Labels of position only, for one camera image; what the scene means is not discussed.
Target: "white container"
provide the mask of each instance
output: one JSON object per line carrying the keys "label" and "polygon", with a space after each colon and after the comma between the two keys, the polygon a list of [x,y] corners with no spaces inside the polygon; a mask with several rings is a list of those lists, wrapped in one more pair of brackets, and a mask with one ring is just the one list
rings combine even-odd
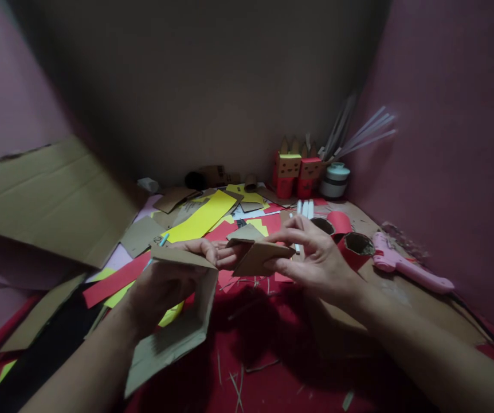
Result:
{"label": "white container", "polygon": [[326,176],[320,184],[320,193],[325,198],[336,199],[344,194],[350,175],[350,169],[342,162],[333,162],[326,170]]}

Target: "cardboard flap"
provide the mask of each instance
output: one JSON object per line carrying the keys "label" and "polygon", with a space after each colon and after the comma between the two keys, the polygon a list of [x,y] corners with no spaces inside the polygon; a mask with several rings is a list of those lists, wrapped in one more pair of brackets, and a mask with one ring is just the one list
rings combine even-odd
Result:
{"label": "cardboard flap", "polygon": [[193,252],[179,250],[177,248],[164,248],[152,246],[151,257],[159,261],[175,262],[179,264],[189,264],[216,270],[216,267],[204,257]]}
{"label": "cardboard flap", "polygon": [[77,138],[0,162],[0,235],[102,268],[146,201]]}

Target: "pink glue gun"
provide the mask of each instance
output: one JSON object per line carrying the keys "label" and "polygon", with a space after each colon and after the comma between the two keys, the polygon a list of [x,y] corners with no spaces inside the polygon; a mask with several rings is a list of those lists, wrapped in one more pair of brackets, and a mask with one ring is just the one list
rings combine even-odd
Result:
{"label": "pink glue gun", "polygon": [[373,236],[375,255],[373,262],[375,267],[385,272],[398,270],[406,277],[411,278],[424,288],[437,294],[447,294],[453,291],[453,283],[447,278],[440,278],[429,273],[421,267],[409,262],[396,250],[392,249],[389,240],[382,232],[377,231]]}

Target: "cardboard tube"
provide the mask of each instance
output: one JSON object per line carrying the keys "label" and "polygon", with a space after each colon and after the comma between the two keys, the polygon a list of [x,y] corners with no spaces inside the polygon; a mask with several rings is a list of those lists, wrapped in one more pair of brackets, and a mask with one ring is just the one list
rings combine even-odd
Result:
{"label": "cardboard tube", "polygon": [[333,225],[335,229],[331,235],[335,239],[337,234],[346,234],[352,231],[352,225],[350,224],[350,218],[343,212],[333,211],[327,215],[327,220]]}
{"label": "cardboard tube", "polygon": [[375,254],[371,239],[364,234],[349,232],[337,244],[340,253],[350,268],[358,271]]}
{"label": "cardboard tube", "polygon": [[245,178],[245,192],[255,192],[257,190],[257,176],[247,175]]}

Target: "cardboard box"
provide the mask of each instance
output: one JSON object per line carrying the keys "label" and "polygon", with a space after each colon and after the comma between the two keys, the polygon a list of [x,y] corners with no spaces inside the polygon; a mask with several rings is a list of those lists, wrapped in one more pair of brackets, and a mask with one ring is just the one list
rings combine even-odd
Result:
{"label": "cardboard box", "polygon": [[154,374],[205,341],[217,285],[218,270],[199,255],[154,246],[151,256],[155,260],[204,267],[207,273],[197,284],[193,306],[184,311],[173,323],[141,340],[136,346],[125,387],[126,398]]}
{"label": "cardboard box", "polygon": [[97,268],[146,199],[75,137],[0,162],[0,235]]}

